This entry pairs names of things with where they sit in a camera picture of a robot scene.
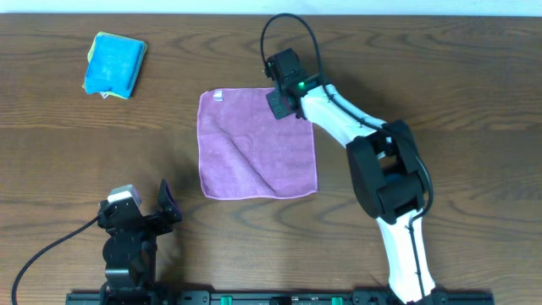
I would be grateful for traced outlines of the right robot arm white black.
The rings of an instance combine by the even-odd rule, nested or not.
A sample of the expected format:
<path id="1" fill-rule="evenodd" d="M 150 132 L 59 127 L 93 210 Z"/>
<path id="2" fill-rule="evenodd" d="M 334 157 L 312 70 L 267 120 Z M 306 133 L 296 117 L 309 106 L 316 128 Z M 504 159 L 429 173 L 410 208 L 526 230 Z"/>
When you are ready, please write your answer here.
<path id="1" fill-rule="evenodd" d="M 363 112 L 316 75 L 275 76 L 273 83 L 267 99 L 276 119 L 295 114 L 346 149 L 357 201 L 377 221 L 383 238 L 390 289 L 404 304 L 426 299 L 435 283 L 422 220 L 433 201 L 433 186 L 409 127 Z"/>

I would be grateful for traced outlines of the purple microfiber cloth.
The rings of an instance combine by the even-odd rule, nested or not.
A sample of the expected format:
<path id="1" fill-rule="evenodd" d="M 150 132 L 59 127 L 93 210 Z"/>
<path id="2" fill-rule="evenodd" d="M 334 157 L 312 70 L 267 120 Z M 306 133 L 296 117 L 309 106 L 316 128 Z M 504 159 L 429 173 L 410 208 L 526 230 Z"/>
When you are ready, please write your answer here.
<path id="1" fill-rule="evenodd" d="M 311 123 L 277 120 L 268 88 L 219 88 L 200 96 L 198 168 L 202 192 L 217 200 L 292 199 L 318 190 Z"/>

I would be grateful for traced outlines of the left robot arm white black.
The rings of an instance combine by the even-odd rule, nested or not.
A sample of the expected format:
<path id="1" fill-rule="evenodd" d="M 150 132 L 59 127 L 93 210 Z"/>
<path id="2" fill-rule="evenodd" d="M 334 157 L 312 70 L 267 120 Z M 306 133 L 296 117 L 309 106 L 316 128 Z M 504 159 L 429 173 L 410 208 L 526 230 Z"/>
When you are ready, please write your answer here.
<path id="1" fill-rule="evenodd" d="M 105 275 L 115 291 L 149 291 L 155 286 L 157 237 L 182 220 L 166 180 L 158 189 L 159 210 L 144 216 L 133 185 L 113 189 L 100 202 L 97 224 L 109 234 L 102 256 Z"/>

